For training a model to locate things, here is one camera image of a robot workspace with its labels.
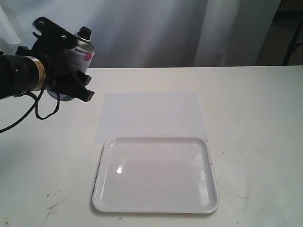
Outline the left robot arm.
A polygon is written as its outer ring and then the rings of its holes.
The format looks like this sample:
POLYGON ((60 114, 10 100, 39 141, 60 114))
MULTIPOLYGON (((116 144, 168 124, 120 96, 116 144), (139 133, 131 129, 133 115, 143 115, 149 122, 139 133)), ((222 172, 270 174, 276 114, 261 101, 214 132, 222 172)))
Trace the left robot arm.
POLYGON ((76 37, 45 17, 37 18, 33 27, 40 34, 34 34, 37 40, 31 49, 19 46, 14 55, 0 56, 0 97, 49 89, 90 101, 94 92, 86 85, 91 77, 80 71, 73 72, 64 57, 66 50, 76 47, 76 37))

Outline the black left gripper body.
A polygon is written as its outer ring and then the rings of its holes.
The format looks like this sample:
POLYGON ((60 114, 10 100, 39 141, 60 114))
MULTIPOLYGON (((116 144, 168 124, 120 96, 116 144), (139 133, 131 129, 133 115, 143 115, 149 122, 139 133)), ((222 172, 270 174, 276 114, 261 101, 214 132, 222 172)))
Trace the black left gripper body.
POLYGON ((91 97, 85 86, 91 77, 80 71, 72 71, 64 52, 76 47, 74 35, 37 35, 30 50, 35 70, 30 71, 30 90, 49 89, 56 94, 70 97, 91 97))

